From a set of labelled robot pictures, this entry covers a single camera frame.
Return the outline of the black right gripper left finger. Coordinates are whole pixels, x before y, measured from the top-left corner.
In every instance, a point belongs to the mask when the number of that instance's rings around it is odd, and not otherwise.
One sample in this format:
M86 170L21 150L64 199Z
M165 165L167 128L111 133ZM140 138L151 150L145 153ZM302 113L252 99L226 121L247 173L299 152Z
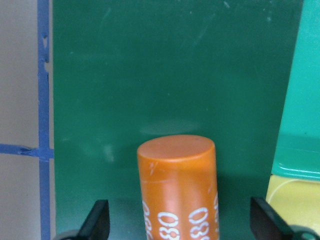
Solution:
M79 230L56 235L54 240L108 240L110 236L109 201L97 200Z

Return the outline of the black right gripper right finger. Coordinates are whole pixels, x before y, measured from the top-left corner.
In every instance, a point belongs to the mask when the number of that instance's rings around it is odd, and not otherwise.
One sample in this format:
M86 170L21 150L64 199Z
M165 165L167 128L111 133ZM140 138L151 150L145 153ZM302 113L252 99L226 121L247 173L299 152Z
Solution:
M318 240L320 238L308 227L288 225L262 197L250 198L249 225L256 240Z

